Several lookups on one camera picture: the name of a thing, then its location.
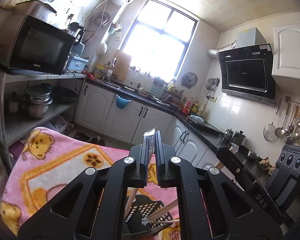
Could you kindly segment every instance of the floor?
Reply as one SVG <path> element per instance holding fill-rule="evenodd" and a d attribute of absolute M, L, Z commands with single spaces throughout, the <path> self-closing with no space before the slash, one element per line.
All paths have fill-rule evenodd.
<path fill-rule="evenodd" d="M 90 137 L 90 139 L 97 138 L 97 136 L 100 136 L 101 140 L 105 141 L 106 147 L 111 147 L 111 148 L 116 148 L 116 149 L 122 149 L 122 150 L 129 151 L 130 148 L 133 146 L 130 143 L 122 142 L 122 141 L 119 141 L 117 139 L 108 137 L 106 135 L 99 134 L 95 131 L 92 131 L 90 129 L 87 129 L 87 128 L 82 127 L 82 126 L 77 125 L 77 124 L 75 125 L 74 129 L 69 134 L 67 134 L 67 136 L 69 136 L 71 138 L 74 138 L 75 134 L 78 131 L 83 132 L 84 134 L 88 135 Z"/>

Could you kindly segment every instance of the black countertop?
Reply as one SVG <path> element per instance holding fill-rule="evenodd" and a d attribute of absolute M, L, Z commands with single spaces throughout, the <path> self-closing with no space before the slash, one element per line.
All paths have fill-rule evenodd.
<path fill-rule="evenodd" d="M 171 114 L 178 118 L 187 128 L 189 128 L 196 136 L 198 136 L 214 153 L 217 152 L 217 147 L 219 141 L 222 139 L 222 132 L 219 131 L 217 128 L 214 128 L 215 131 L 211 131 L 210 129 L 202 128 L 192 122 L 190 122 L 187 119 L 187 116 L 179 111 L 173 111 L 167 106 L 163 106 L 153 99 L 150 98 L 145 98 L 141 95 L 138 94 L 138 91 L 133 92 L 133 91 L 128 91 L 125 90 L 123 87 L 123 84 L 119 84 L 122 87 L 120 89 L 115 89 L 114 87 L 107 85 L 105 83 L 101 83 L 98 81 L 92 81 L 89 79 L 86 79 L 86 82 L 98 87 L 101 87 L 105 90 L 111 91 L 115 94 L 124 96 L 126 98 L 130 98 L 131 100 L 137 101 L 141 104 L 153 107 L 155 109 L 158 109 L 160 111 L 166 112 L 168 114 Z"/>

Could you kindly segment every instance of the window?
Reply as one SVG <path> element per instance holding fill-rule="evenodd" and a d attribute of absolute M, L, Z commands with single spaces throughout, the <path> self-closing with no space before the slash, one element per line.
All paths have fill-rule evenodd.
<path fill-rule="evenodd" d="M 125 38 L 121 50 L 131 66 L 170 81 L 177 75 L 197 21 L 181 11 L 148 0 Z"/>

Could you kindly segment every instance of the pink blanket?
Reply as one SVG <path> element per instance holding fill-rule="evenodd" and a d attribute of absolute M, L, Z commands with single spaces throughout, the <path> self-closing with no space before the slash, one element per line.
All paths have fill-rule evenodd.
<path fill-rule="evenodd" d="M 30 133 L 6 184 L 0 216 L 15 234 L 19 227 L 85 168 L 110 167 L 129 151 L 75 140 L 45 127 Z M 177 197 L 175 188 L 161 189 L 156 179 L 155 156 L 148 169 L 148 184 L 139 194 L 167 204 Z M 178 209 L 171 212 L 178 218 Z M 164 230 L 165 238 L 179 239 L 179 226 Z"/>

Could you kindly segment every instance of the cabinet door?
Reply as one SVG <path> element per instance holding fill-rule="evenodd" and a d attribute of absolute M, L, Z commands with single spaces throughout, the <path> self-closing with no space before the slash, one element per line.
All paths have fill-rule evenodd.
<path fill-rule="evenodd" d="M 194 165 L 200 169 L 208 170 L 210 167 L 216 165 L 218 161 L 219 160 L 216 157 L 215 153 L 212 150 L 208 149 L 199 163 L 194 163 Z"/>
<path fill-rule="evenodd" d="M 91 84 L 83 89 L 77 124 L 102 133 L 115 94 Z"/>
<path fill-rule="evenodd" d="M 188 131 L 177 151 L 177 156 L 186 159 L 195 166 L 208 148 L 193 132 Z"/>
<path fill-rule="evenodd" d="M 300 24 L 274 27 L 272 75 L 300 79 Z"/>
<path fill-rule="evenodd" d="M 103 134 L 130 143 L 145 105 L 132 100 L 124 109 L 120 109 L 116 105 L 117 98 L 118 95 L 115 95 Z"/>
<path fill-rule="evenodd" d="M 182 139 L 188 130 L 189 129 L 182 122 L 174 117 L 166 135 L 163 138 L 163 143 L 172 146 L 175 152 L 177 152 L 182 143 Z"/>
<path fill-rule="evenodd" d="M 138 145 L 143 142 L 143 134 L 152 128 L 156 128 L 164 138 L 173 116 L 160 110 L 147 106 L 142 113 L 141 120 L 132 138 L 131 144 Z"/>

